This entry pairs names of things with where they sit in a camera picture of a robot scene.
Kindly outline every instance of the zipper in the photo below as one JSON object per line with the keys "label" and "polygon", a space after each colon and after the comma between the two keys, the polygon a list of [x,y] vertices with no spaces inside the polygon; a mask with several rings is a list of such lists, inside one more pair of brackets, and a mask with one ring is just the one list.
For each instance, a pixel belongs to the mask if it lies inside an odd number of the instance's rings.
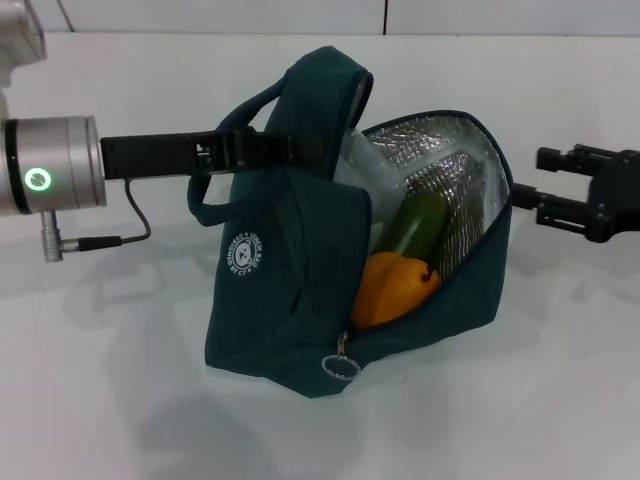
{"label": "zipper", "polygon": [[[332,161],[329,165],[329,179],[333,179],[333,174],[336,170],[336,163],[340,156],[340,147],[342,145],[344,132],[346,129],[355,128],[355,125],[364,112],[364,107],[367,105],[372,88],[373,75],[363,70],[351,80],[351,83],[343,95],[342,108],[338,115],[337,128],[333,135],[333,138],[339,139],[339,141],[333,142],[335,145],[331,148],[330,158]],[[351,98],[348,104],[344,101],[344,99],[347,98]]]}
{"label": "zipper", "polygon": [[[366,241],[364,242],[362,257],[360,258],[360,265],[358,266],[358,277],[357,277],[358,281],[355,282],[355,286],[351,291],[351,295],[349,297],[349,305],[351,305],[352,308],[353,308],[353,304],[356,301],[356,295],[358,295],[358,290],[360,289],[360,282],[362,280],[362,275],[364,274],[364,266],[367,263],[367,258],[369,257],[369,236],[371,235],[371,199],[369,198],[369,194],[367,194],[364,191],[363,191],[363,198],[366,206],[365,223],[364,223]],[[349,310],[349,316],[347,317],[345,328],[348,328],[350,319],[351,319],[351,310]]]}
{"label": "zipper", "polygon": [[504,216],[507,215],[509,207],[513,203],[513,177],[511,175],[511,169],[509,168],[509,164],[507,164],[507,160],[505,159],[504,154],[502,153],[502,150],[500,149],[500,146],[496,142],[496,139],[493,137],[493,135],[491,135],[491,133],[489,133],[489,131],[485,128],[484,125],[482,125],[482,123],[480,123],[480,121],[478,119],[476,119],[472,115],[469,115],[468,113],[460,112],[460,111],[457,111],[457,110],[435,110],[435,111],[432,111],[432,112],[423,112],[423,113],[417,113],[417,114],[413,114],[413,115],[406,115],[404,117],[400,117],[400,118],[395,119],[395,120],[389,120],[389,121],[384,122],[384,123],[382,123],[380,125],[376,125],[375,127],[367,128],[362,133],[365,136],[368,136],[369,134],[371,134],[371,133],[373,133],[376,130],[379,130],[381,128],[389,127],[391,125],[396,125],[398,123],[402,123],[402,122],[407,121],[407,120],[415,120],[415,119],[418,119],[418,118],[429,117],[429,116],[431,116],[431,117],[449,116],[449,117],[455,117],[455,118],[463,118],[463,119],[467,119],[471,123],[473,123],[489,139],[489,142],[491,143],[493,148],[496,149],[496,152],[498,153],[498,158],[500,159],[500,164],[502,165],[502,168],[504,170],[505,176],[507,177],[507,184],[509,185],[509,196],[507,197],[507,201],[505,202],[504,206],[502,207],[502,210],[500,210],[500,213],[496,216],[496,218],[493,221],[493,223],[491,224],[491,226],[487,229],[487,231],[484,233],[484,235],[482,235],[482,238],[478,241],[478,243],[476,243],[473,246],[471,251],[464,257],[464,259],[455,268],[455,270],[451,273],[451,275],[449,275],[449,278],[447,278],[444,281],[444,283],[442,285],[440,285],[440,288],[438,288],[438,290],[425,303],[420,305],[417,309],[412,310],[412,311],[410,311],[408,313],[405,313],[404,315],[402,315],[402,316],[400,316],[400,317],[398,317],[396,319],[390,320],[389,322],[385,322],[382,325],[374,325],[372,327],[368,327],[368,328],[365,328],[363,330],[352,331],[351,332],[351,339],[352,340],[355,340],[357,338],[360,338],[362,336],[368,335],[368,334],[373,333],[373,332],[384,330],[385,328],[389,328],[389,327],[395,326],[399,322],[403,322],[405,320],[408,320],[414,314],[419,313],[423,309],[427,308],[429,303],[435,301],[440,295],[442,295],[444,293],[445,289],[460,276],[460,274],[462,273],[462,270],[464,269],[464,267],[466,267],[466,265],[475,256],[475,253],[487,242],[487,239],[493,234],[495,229],[498,228],[498,225],[500,224],[500,222],[502,221]]}
{"label": "zipper", "polygon": [[[360,372],[362,372],[362,368],[360,368],[360,365],[358,365],[358,362],[356,362],[353,358],[347,357],[347,355],[345,354],[345,344],[347,343],[348,338],[349,338],[349,333],[346,331],[342,332],[338,336],[337,353],[335,355],[327,355],[322,359],[322,368],[324,369],[324,371],[328,375],[334,378],[337,378],[338,380],[344,380],[345,382],[350,382],[352,380],[355,380],[355,378],[358,375],[360,375]],[[329,366],[330,360],[334,360],[336,362],[348,363],[353,368],[353,373],[351,375],[343,375],[341,373],[334,371]]]}

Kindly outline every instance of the green cucumber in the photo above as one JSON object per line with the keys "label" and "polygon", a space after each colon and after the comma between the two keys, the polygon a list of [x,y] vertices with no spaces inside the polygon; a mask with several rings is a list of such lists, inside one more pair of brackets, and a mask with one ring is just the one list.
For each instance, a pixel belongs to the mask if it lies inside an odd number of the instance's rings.
{"label": "green cucumber", "polygon": [[375,250],[431,264],[448,220],[449,208],[444,198],[437,193],[418,192],[404,199]]}

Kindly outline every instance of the bag handle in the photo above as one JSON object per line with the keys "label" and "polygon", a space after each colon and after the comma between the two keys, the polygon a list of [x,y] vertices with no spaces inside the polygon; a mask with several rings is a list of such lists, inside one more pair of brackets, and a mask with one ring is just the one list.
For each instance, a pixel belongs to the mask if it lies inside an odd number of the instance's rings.
{"label": "bag handle", "polygon": [[[232,130],[248,126],[265,105],[271,103],[282,94],[284,84],[285,78],[283,77],[262,93],[241,104],[222,120],[218,129]],[[211,175],[194,175],[189,180],[189,188],[187,190],[189,211],[205,227],[219,225],[233,218],[255,213],[267,203],[267,200],[277,190],[280,190],[279,182],[264,182],[264,178],[263,176],[258,180],[251,192],[240,200],[219,205],[209,205],[204,203],[204,197],[211,182]]]}

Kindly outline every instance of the black cable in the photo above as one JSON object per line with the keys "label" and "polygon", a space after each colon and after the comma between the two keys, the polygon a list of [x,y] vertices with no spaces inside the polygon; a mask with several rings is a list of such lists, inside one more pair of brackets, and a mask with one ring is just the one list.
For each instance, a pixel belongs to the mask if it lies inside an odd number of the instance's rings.
{"label": "black cable", "polygon": [[64,17],[64,21],[67,23],[67,27],[69,28],[69,31],[72,33],[75,32],[76,29],[73,28],[73,25],[71,24],[71,19],[69,18],[67,9],[64,8],[64,5],[62,4],[62,0],[58,0],[58,7],[60,8],[60,13],[62,13],[62,16]]}
{"label": "black cable", "polygon": [[138,207],[136,201],[133,199],[133,195],[131,195],[131,179],[129,178],[125,179],[124,181],[124,193],[127,195],[127,200],[129,200],[131,208],[135,210],[135,212],[138,214],[138,217],[140,217],[140,220],[142,220],[142,224],[144,225],[144,234],[138,235],[136,237],[123,238],[123,245],[125,243],[141,242],[142,240],[146,240],[151,236],[151,225],[149,225],[149,221],[144,216],[144,213],[142,213],[142,210],[140,210],[140,207]]}
{"label": "black cable", "polygon": [[79,252],[89,252],[91,250],[101,250],[103,248],[113,248],[124,245],[125,243],[133,243],[133,242],[141,242],[142,240],[146,240],[151,236],[151,225],[147,221],[147,218],[138,207],[138,204],[133,199],[133,195],[131,195],[131,179],[125,179],[124,181],[124,193],[127,195],[127,199],[131,204],[131,207],[135,210],[142,220],[144,225],[144,234],[138,235],[136,237],[83,237],[78,239],[78,251]]}

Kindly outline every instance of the white wall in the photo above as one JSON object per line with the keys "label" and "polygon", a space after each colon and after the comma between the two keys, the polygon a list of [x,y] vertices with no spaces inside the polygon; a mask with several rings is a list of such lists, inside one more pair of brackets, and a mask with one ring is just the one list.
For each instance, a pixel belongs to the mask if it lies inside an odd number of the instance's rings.
{"label": "white wall", "polygon": [[[42,4],[46,13],[56,0],[34,3]],[[384,24],[384,0],[63,0],[63,4],[76,31],[377,34]],[[43,20],[48,27],[49,19]]]}
{"label": "white wall", "polygon": [[640,1],[390,0],[387,32],[640,35]]}
{"label": "white wall", "polygon": [[[77,31],[379,34],[384,0],[61,0]],[[32,0],[67,31],[57,0]],[[392,34],[640,35],[639,0],[389,0]]]}

